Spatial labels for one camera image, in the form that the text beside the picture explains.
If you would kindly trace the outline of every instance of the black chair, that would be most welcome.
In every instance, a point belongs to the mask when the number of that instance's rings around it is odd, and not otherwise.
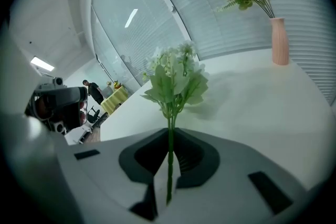
[[[93,110],[93,111],[95,112],[95,114],[94,114],[93,116],[89,114],[89,112],[90,112],[91,110]],[[100,110],[98,109],[98,110],[96,111],[96,110],[93,109],[93,106],[92,106],[92,108],[89,110],[89,112],[88,112],[88,114],[87,114],[88,121],[89,121],[90,123],[94,124],[94,123],[97,121],[97,119],[100,118],[100,117],[98,116]]]

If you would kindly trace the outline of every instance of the black shirt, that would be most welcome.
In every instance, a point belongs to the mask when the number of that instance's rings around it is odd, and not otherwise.
[[[103,98],[101,93],[98,91],[98,85],[93,83],[90,83],[89,88],[88,88],[88,93],[91,94],[92,98],[97,101],[98,99]]]

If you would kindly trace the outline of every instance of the black rectangular slot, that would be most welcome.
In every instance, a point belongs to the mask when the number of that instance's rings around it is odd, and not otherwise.
[[[276,215],[292,204],[292,201],[263,172],[248,175],[260,195]]]
[[[75,153],[74,156],[76,159],[85,159],[88,157],[92,157],[95,156],[97,154],[100,154],[100,152],[98,150],[91,150],[91,151],[84,151],[84,152],[80,152],[80,153]]]

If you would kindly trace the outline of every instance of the table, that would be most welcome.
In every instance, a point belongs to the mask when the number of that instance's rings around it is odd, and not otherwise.
[[[249,145],[310,189],[333,165],[336,119],[299,66],[278,66],[271,59],[271,50],[264,49],[201,61],[209,89],[204,102],[177,116],[176,127]],[[102,124],[102,141],[167,126],[158,104],[140,96],[149,88],[150,82]]]
[[[127,97],[128,94],[124,86],[121,86],[119,89],[116,89],[111,96],[104,99],[100,105],[109,115],[111,115],[114,112],[115,107],[126,101]]]

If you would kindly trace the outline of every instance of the ceiling light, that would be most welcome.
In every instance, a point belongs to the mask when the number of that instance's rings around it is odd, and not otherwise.
[[[132,11],[130,17],[129,17],[128,20],[127,20],[127,23],[125,24],[125,28],[127,28],[127,27],[130,25],[130,23],[131,23],[131,21],[132,21],[132,19],[133,19],[133,17],[135,16],[135,14],[136,14],[137,11],[138,11],[137,8],[135,8],[135,9]]]
[[[43,62],[41,59],[38,59],[36,56],[30,62],[35,64],[38,67],[42,67],[44,69],[47,69],[48,71],[52,71],[54,69],[53,66],[49,65],[46,62]]]

